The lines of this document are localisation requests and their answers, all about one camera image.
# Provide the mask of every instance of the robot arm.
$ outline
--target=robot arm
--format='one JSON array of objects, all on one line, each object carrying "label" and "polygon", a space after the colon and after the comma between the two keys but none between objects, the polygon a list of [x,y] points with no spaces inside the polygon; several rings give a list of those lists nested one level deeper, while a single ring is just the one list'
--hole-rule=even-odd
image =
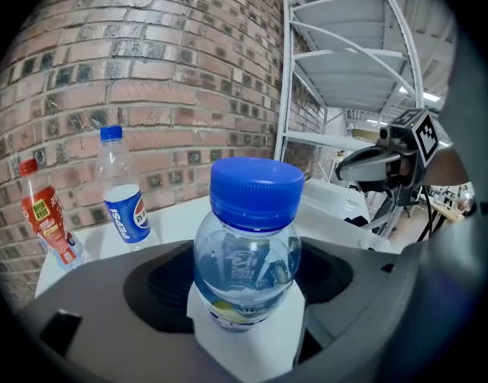
[{"label": "robot arm", "polygon": [[[429,112],[408,109],[380,129],[376,146],[346,157],[336,168],[336,176],[356,182],[363,192],[386,192],[397,206],[407,206],[411,204],[411,192],[421,185],[438,143]],[[408,158],[413,166],[408,176],[400,174],[402,158]]]}]

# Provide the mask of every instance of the cable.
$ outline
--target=cable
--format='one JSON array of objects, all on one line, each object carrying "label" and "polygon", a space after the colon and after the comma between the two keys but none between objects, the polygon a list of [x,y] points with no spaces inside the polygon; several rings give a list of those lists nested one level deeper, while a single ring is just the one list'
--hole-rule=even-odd
[{"label": "cable", "polygon": [[432,208],[430,207],[430,199],[428,199],[428,191],[427,186],[421,186],[423,189],[423,194],[425,195],[425,199],[427,200],[427,209],[428,209],[428,238],[432,235]]}]

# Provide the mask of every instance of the pepsi bottle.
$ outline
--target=pepsi bottle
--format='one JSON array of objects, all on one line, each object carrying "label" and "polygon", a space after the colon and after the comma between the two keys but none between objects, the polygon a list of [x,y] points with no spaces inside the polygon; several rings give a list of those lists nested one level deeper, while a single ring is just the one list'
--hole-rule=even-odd
[{"label": "pepsi bottle", "polygon": [[134,162],[122,143],[122,127],[103,127],[100,141],[97,179],[116,231],[130,250],[159,244],[147,217]]}]

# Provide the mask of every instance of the red bottle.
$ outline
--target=red bottle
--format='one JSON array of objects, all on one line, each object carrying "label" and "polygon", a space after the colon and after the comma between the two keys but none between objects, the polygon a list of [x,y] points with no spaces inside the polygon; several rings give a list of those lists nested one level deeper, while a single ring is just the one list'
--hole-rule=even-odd
[{"label": "red bottle", "polygon": [[47,177],[38,172],[37,161],[21,162],[19,174],[22,177],[22,213],[39,243],[54,253],[58,265],[65,270],[80,266],[86,261],[83,245],[67,230],[57,194]]}]

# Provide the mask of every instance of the pepsi label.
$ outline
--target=pepsi label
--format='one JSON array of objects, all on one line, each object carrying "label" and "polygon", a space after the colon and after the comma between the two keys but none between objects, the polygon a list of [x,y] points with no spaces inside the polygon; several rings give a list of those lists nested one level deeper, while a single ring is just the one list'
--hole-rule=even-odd
[{"label": "pepsi label", "polygon": [[122,240],[126,243],[138,243],[147,238],[150,225],[141,191],[124,200],[104,202]]}]

